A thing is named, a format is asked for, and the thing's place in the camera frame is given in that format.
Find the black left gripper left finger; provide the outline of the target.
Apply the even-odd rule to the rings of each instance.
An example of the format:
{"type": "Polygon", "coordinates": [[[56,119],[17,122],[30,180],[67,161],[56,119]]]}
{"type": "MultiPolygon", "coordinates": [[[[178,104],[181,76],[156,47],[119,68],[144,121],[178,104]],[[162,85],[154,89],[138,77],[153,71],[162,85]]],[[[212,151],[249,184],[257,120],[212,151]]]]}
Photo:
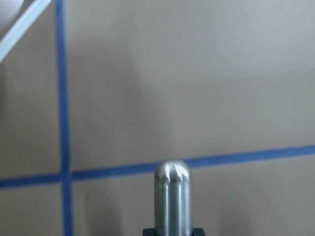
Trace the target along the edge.
{"type": "Polygon", "coordinates": [[[142,232],[142,236],[155,236],[155,229],[154,228],[146,228],[142,232]]]}

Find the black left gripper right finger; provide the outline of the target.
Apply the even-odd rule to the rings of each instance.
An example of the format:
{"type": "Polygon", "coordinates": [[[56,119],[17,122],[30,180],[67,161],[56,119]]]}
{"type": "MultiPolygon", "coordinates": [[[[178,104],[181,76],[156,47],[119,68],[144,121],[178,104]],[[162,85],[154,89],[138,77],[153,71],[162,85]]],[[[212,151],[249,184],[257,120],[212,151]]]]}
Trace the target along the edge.
{"type": "Polygon", "coordinates": [[[203,228],[193,228],[192,236],[206,236],[203,228]]]}

